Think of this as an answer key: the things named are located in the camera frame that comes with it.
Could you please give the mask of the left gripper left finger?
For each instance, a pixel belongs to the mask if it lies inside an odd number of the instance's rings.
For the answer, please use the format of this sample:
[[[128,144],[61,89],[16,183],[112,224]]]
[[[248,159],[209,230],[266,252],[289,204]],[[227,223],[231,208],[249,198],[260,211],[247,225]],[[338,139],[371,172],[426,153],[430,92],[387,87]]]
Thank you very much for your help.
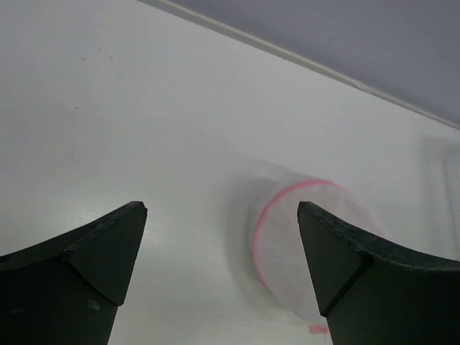
[[[147,220],[128,204],[1,256],[2,344],[107,344]]]

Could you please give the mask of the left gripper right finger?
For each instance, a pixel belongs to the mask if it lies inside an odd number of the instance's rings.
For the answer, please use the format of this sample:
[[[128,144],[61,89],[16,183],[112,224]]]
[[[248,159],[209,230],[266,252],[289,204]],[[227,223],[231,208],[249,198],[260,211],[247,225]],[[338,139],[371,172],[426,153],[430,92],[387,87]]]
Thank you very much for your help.
[[[459,263],[403,247],[311,202],[298,225],[334,344],[457,344]]]

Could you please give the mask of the white mesh laundry bag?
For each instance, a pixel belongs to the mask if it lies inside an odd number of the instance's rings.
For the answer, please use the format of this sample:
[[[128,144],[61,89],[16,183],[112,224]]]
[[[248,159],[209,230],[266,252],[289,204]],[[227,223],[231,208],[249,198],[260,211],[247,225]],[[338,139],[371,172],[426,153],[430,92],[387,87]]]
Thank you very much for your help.
[[[329,329],[319,313],[298,227],[302,201],[311,201],[377,236],[387,231],[352,192],[309,175],[291,172],[271,180],[254,202],[248,223],[249,248],[259,280],[284,308],[308,322],[312,334],[327,336]]]

